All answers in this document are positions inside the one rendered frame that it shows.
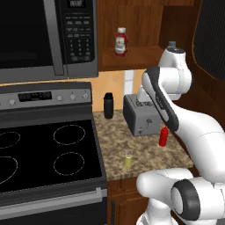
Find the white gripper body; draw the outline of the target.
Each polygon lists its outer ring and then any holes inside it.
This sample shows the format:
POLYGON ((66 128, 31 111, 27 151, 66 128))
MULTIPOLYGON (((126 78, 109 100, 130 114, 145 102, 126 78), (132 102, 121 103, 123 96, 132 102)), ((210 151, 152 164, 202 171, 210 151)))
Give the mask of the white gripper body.
POLYGON ((143 89, 142 86, 139 87, 139 90, 136 95, 136 104, 138 106, 152 106, 153 102, 149 97, 149 94, 143 89))

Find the black cylindrical bottle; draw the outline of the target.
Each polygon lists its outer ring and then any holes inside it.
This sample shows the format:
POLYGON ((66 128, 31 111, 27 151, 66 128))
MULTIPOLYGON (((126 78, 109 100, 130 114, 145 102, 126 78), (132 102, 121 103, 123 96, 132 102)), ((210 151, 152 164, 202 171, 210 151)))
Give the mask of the black cylindrical bottle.
POLYGON ((104 115, 106 119, 113 117, 113 94, 107 92, 104 96, 104 115))

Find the red condiment bottle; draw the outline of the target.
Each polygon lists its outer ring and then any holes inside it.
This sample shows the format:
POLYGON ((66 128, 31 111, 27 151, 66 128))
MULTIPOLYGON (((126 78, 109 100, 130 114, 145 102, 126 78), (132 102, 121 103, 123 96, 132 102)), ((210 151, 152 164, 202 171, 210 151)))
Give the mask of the red condiment bottle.
POLYGON ((160 133, 160 138, 158 143, 161 147, 164 147, 166 145, 168 134, 169 134, 169 129, 167 127, 163 127, 160 133))

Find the red ketchup bottle white cap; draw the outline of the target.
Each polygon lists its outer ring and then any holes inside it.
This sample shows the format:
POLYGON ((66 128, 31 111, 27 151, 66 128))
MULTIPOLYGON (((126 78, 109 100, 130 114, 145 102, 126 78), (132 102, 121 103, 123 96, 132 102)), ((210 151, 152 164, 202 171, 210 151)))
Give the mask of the red ketchup bottle white cap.
POLYGON ((127 29, 119 27, 115 36, 115 54, 124 57, 127 54, 127 29))

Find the yellow shaker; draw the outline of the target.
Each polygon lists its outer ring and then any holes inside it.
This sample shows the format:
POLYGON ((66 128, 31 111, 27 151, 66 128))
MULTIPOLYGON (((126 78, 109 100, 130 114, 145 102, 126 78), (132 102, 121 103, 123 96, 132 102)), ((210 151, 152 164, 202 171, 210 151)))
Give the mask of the yellow shaker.
POLYGON ((125 154, 124 165, 127 168, 130 168, 132 166, 132 152, 130 150, 128 150, 125 154))

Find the wooden base cabinet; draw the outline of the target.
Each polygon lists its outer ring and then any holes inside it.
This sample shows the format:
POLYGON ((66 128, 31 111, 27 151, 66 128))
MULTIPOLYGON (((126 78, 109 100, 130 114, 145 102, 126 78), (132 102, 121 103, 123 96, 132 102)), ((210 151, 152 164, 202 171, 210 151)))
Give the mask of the wooden base cabinet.
POLYGON ((115 225, 136 225, 148 199, 136 188, 136 177, 107 182, 107 225, 111 225, 111 200, 115 201, 115 225))

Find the grey toaster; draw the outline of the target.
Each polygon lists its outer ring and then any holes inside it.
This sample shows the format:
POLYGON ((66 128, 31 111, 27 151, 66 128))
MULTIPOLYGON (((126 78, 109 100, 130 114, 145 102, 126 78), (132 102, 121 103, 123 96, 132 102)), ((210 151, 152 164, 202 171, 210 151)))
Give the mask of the grey toaster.
POLYGON ((151 102, 139 102, 135 94, 123 98, 123 116, 133 136, 158 134, 160 115, 151 102))

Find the black and steel stove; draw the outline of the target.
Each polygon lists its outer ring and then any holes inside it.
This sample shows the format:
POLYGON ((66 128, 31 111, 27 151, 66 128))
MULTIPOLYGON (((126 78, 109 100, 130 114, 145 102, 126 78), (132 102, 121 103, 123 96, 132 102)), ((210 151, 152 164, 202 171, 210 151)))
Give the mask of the black and steel stove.
MULTIPOLYGON (((0 207, 97 187, 107 190, 91 83, 1 86, 0 207)), ((0 225, 107 225, 107 196, 99 203, 0 220, 0 225)))

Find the black and steel microwave oven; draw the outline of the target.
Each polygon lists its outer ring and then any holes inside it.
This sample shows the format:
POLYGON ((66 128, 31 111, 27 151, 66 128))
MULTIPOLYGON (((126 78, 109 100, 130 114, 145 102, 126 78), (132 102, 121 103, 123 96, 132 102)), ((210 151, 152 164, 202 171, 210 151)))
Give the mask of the black and steel microwave oven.
POLYGON ((63 76, 54 72, 43 0, 0 0, 0 83, 98 76, 97 0, 54 0, 63 76))

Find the open wooden wall cabinet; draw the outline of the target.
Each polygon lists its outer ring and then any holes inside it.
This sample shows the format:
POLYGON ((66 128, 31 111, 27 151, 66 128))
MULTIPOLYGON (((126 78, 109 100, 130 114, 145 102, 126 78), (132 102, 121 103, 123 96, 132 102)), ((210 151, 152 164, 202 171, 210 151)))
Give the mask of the open wooden wall cabinet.
POLYGON ((145 69, 159 62, 171 40, 192 57, 202 0, 97 0, 98 67, 145 69), (114 52, 117 29, 127 29, 127 55, 114 52))

